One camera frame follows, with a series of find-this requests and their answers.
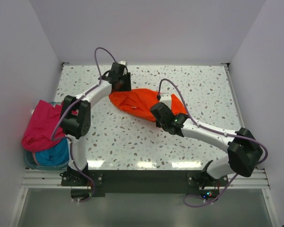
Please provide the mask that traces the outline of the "orange t shirt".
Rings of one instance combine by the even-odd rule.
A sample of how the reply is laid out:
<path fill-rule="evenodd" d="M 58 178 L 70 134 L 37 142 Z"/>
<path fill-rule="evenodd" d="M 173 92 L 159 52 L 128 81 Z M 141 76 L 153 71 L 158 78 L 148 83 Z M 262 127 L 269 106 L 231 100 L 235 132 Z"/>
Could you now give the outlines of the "orange t shirt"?
<path fill-rule="evenodd" d="M 113 92 L 109 95 L 109 99 L 119 110 L 135 117 L 155 122 L 156 120 L 151 114 L 150 108 L 160 102 L 160 100 L 157 99 L 157 94 L 157 91 L 147 88 L 138 88 L 127 92 Z M 185 107 L 181 100 L 175 94 L 171 94 L 171 96 L 171 110 L 173 114 L 186 114 Z"/>

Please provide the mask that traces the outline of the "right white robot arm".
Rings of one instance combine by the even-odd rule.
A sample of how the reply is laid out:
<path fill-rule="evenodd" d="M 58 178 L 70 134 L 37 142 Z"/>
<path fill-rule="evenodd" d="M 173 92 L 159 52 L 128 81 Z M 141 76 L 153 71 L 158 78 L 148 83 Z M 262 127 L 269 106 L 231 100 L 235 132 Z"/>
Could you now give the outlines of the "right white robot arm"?
<path fill-rule="evenodd" d="M 224 151 L 227 156 L 209 161 L 193 179 L 198 183 L 212 183 L 228 174 L 250 177 L 263 155 L 260 144 L 245 128 L 224 130 L 192 120 L 184 113 L 173 114 L 163 102 L 150 108 L 156 125 L 171 135 L 193 138 Z"/>

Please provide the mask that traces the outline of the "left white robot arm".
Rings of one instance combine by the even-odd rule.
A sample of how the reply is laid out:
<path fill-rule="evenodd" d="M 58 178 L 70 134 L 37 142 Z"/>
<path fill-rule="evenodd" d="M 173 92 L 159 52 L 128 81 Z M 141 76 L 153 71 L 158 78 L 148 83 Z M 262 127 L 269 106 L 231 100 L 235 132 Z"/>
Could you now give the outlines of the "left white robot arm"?
<path fill-rule="evenodd" d="M 91 127 L 91 109 L 101 99 L 114 92 L 131 91 L 131 74 L 127 62 L 114 62 L 98 82 L 76 96 L 66 96 L 62 102 L 59 126 L 70 138 L 69 168 L 84 172 L 88 169 L 85 139 Z"/>

